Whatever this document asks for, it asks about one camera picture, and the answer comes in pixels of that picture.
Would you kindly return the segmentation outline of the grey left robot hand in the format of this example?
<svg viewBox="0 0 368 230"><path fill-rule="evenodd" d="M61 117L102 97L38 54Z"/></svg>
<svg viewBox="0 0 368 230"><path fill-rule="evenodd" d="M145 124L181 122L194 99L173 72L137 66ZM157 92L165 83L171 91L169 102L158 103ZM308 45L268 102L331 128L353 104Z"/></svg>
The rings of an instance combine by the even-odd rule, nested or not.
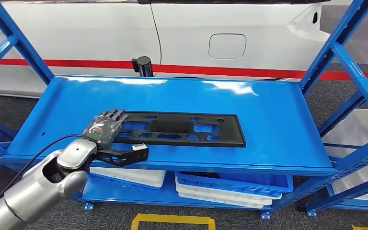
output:
<svg viewBox="0 0 368 230"><path fill-rule="evenodd" d="M91 120L82 134L95 140L103 149L110 150L115 137L128 117L129 114L123 109L103 111Z"/></svg>

